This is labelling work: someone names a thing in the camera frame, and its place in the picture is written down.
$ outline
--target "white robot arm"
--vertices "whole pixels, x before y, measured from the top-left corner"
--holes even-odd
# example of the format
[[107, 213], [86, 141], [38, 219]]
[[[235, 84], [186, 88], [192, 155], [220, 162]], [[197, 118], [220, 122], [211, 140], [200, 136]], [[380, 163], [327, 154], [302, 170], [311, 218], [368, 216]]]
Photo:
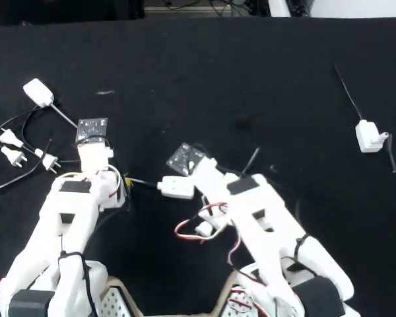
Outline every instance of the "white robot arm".
[[[90, 136], [97, 134], [92, 122], [102, 129], [103, 120], [88, 120]], [[2, 317], [98, 316], [108, 273], [101, 263], [85, 261], [83, 252], [99, 212], [121, 207], [126, 194], [122, 175], [108, 164], [109, 150], [101, 138], [82, 142], [82, 172], [52, 184], [32, 236], [0, 282]]]
[[[268, 316], [317, 316], [312, 314], [314, 301], [308, 298], [318, 297], [329, 306], [324, 316], [359, 317], [344, 303], [354, 294], [349, 277], [327, 250], [306, 234], [264, 176], [223, 174], [215, 159], [186, 144], [168, 165], [188, 174], [210, 204], [226, 203], [222, 209], [212, 207], [199, 216], [217, 230], [235, 226], [255, 261], [241, 270], [247, 275], [238, 275], [238, 281]], [[289, 271], [292, 264], [304, 269]], [[254, 271], [260, 282], [247, 277]]]

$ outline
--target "white power plug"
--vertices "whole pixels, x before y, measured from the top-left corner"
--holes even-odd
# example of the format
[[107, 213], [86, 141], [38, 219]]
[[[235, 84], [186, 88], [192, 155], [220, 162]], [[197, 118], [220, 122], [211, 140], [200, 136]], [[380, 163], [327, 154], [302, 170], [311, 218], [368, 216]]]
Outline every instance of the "white power plug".
[[17, 138], [17, 136], [10, 129], [1, 129], [3, 133], [0, 135], [0, 142], [5, 144], [14, 145], [15, 147], [21, 148], [24, 143]]
[[[37, 157], [41, 158], [43, 154], [43, 150], [35, 149], [35, 155]], [[46, 155], [44, 155], [44, 158], [42, 159], [42, 164], [46, 168], [46, 170], [51, 170], [54, 174], [57, 174], [57, 172], [53, 169], [54, 166], [61, 167], [60, 164], [57, 163], [57, 160], [57, 157], [46, 153]]]
[[39, 79], [32, 79], [23, 86], [23, 89], [26, 95], [35, 102], [37, 106], [44, 108], [53, 104], [53, 93]]
[[389, 137], [387, 132], [379, 134], [377, 126], [374, 122], [360, 120], [355, 127], [356, 138], [361, 152], [374, 153], [383, 148], [384, 141]]
[[20, 162], [23, 160], [27, 162], [28, 160], [26, 159], [25, 155], [21, 151], [16, 151], [16, 150], [10, 150], [10, 148], [3, 146], [0, 151], [6, 155], [7, 160], [13, 165], [13, 166], [18, 166], [22, 167]]
[[157, 189], [163, 196], [181, 199], [192, 199], [195, 192], [193, 182], [183, 176], [165, 176], [157, 183]]

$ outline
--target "perforated metal plate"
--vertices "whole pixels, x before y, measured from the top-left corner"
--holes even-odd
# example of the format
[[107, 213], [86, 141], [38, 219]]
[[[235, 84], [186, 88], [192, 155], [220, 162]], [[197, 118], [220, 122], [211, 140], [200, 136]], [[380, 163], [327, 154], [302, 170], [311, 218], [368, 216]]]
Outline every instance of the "perforated metal plate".
[[101, 301], [101, 317], [134, 317], [117, 287], [110, 287]]
[[[233, 288], [229, 294], [229, 297], [226, 300], [226, 304], [219, 317], [258, 317], [258, 309], [254, 307], [252, 300], [245, 293], [235, 293], [233, 290], [237, 288]], [[242, 302], [249, 307], [241, 305], [235, 300]]]

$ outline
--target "white connector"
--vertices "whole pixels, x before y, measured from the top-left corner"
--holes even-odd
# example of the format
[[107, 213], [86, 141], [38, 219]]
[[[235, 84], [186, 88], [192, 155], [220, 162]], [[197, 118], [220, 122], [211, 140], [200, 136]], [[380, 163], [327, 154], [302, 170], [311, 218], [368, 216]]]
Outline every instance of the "white connector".
[[[41, 149], [35, 149], [35, 155], [39, 158], [42, 157], [44, 154], [43, 150]], [[51, 170], [54, 174], [57, 174], [57, 172], [53, 169], [54, 166], [61, 167], [59, 163], [57, 163], [58, 158], [46, 153], [44, 155], [44, 158], [42, 159], [42, 164], [46, 168], [46, 170]]]
[[210, 223], [203, 221], [195, 228], [195, 231], [201, 236], [209, 237], [213, 233], [213, 226]]
[[13, 165], [13, 166], [18, 166], [22, 167], [20, 162], [23, 160], [27, 162], [28, 160], [26, 159], [25, 155], [21, 151], [16, 151], [16, 150], [10, 150], [10, 148], [3, 146], [0, 151], [6, 155], [7, 160]]
[[17, 136], [13, 133], [10, 129], [3, 129], [1, 128], [3, 133], [0, 135], [0, 142], [5, 144], [14, 145], [15, 147], [21, 148], [24, 143], [17, 138]]
[[389, 137], [387, 132], [379, 134], [377, 126], [374, 122], [360, 120], [355, 127], [356, 138], [361, 152], [374, 153], [383, 148], [384, 141]]
[[181, 199], [192, 199], [195, 192], [193, 182], [183, 176], [165, 176], [157, 183], [157, 189], [163, 196]]
[[53, 93], [39, 79], [32, 79], [23, 86], [23, 89], [26, 95], [35, 102], [37, 106], [44, 108], [53, 104]]

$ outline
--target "black table surface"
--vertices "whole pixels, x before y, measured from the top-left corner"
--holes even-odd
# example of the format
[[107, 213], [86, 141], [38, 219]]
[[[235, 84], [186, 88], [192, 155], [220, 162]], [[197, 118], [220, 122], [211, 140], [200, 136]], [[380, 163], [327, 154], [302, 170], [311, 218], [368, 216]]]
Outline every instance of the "black table surface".
[[[304, 228], [354, 282], [351, 305], [363, 316], [394, 316], [396, 174], [384, 151], [359, 151], [358, 117], [334, 62], [363, 115], [393, 134], [396, 158], [396, 19], [0, 28], [0, 123], [33, 107], [22, 85], [38, 77], [72, 118], [109, 119], [108, 137], [132, 177], [173, 174], [165, 162], [184, 141], [233, 169], [261, 146], [251, 171], [280, 184], [290, 210], [300, 202]], [[53, 112], [38, 114], [27, 136], [37, 147], [51, 137], [51, 153], [76, 158], [75, 131]], [[18, 173], [0, 155], [0, 184]], [[0, 192], [0, 277], [29, 239], [54, 177], [38, 173]], [[87, 256], [119, 277], [145, 314], [208, 312], [230, 273], [235, 236], [177, 240], [174, 226], [199, 206], [198, 197], [135, 186], [133, 210], [106, 223]], [[248, 260], [244, 250], [236, 256]]]

